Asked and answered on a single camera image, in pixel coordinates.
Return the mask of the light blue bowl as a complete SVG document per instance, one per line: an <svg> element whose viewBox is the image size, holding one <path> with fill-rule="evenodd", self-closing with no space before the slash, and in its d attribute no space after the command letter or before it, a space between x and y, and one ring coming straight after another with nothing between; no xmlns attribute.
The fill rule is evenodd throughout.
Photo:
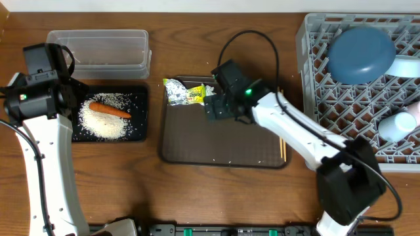
<svg viewBox="0 0 420 236"><path fill-rule="evenodd" d="M419 58L408 55L396 55L391 67L385 72L386 75L405 78L419 77Z"/></svg>

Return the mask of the white tissue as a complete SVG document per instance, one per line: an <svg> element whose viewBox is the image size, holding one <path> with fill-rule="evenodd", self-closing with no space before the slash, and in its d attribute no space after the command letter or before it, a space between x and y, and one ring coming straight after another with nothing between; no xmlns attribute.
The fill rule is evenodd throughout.
<svg viewBox="0 0 420 236"><path fill-rule="evenodd" d="M215 95L216 94L216 92L214 91L214 87L211 87L211 86L209 86L209 85L206 85L205 86L205 95L206 96L212 96L212 95Z"/></svg>

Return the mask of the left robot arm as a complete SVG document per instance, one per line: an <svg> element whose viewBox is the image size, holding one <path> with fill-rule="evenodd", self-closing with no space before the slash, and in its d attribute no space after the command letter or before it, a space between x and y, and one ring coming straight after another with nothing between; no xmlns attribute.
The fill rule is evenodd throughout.
<svg viewBox="0 0 420 236"><path fill-rule="evenodd" d="M30 235L46 235L47 220L53 235L88 235L88 223L81 210L75 185L72 163L72 122L61 114L49 119L46 115L28 119L19 128L35 142L41 153L43 182L35 153L21 136L18 136L24 154L30 198ZM39 186L43 184L46 211L43 212Z"/></svg>

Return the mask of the light blue cup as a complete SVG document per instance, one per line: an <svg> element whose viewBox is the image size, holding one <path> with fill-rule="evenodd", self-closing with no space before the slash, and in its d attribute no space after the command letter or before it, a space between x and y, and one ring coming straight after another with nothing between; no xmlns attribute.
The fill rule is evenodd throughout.
<svg viewBox="0 0 420 236"><path fill-rule="evenodd" d="M415 117L408 112L400 112L383 119L378 126L379 136L388 142L399 142L417 127Z"/></svg>

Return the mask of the dark blue plate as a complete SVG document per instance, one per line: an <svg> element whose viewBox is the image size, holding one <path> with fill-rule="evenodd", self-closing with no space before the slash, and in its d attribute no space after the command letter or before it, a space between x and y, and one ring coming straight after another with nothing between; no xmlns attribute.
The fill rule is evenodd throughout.
<svg viewBox="0 0 420 236"><path fill-rule="evenodd" d="M396 58L396 48L385 32L357 27L332 41L327 58L327 70L332 79L346 85L359 85L385 74Z"/></svg>

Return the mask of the white rice pile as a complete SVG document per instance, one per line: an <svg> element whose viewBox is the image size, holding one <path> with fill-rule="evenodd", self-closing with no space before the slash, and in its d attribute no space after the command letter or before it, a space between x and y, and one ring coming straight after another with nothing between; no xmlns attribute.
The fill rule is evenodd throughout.
<svg viewBox="0 0 420 236"><path fill-rule="evenodd" d="M125 140L135 128L130 119L93 111L89 106L99 103L120 111L129 112L132 105L129 96L122 93L99 93L86 99L79 109L78 127L100 140Z"/></svg>

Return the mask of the orange carrot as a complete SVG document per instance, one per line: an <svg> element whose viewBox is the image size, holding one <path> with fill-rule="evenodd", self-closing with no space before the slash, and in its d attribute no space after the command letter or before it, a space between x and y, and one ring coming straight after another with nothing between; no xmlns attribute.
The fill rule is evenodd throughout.
<svg viewBox="0 0 420 236"><path fill-rule="evenodd" d="M126 113L124 111L121 111L119 109L113 108L112 106L107 106L105 104L101 104L98 102L91 102L89 104L89 109L99 112L99 113L105 113L108 115L113 115L116 117L124 118L124 119L130 119L131 115L129 113Z"/></svg>

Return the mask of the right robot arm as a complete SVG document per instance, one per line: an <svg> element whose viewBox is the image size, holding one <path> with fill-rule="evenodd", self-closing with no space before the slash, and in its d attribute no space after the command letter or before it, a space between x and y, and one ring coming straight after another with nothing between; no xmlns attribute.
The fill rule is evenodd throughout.
<svg viewBox="0 0 420 236"><path fill-rule="evenodd" d="M203 99L210 120L250 118L283 139L316 171L318 198L324 210L317 235L349 235L363 214L386 191L370 143L349 140L321 127L293 107L280 92L262 82L233 86Z"/></svg>

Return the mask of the pale pink cup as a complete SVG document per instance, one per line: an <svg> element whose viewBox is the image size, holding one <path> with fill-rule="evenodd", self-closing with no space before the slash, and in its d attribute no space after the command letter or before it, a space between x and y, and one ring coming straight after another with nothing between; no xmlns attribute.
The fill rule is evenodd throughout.
<svg viewBox="0 0 420 236"><path fill-rule="evenodd" d="M420 102L415 102L410 104L406 110L410 115L412 115L417 123L417 127L420 126Z"/></svg>

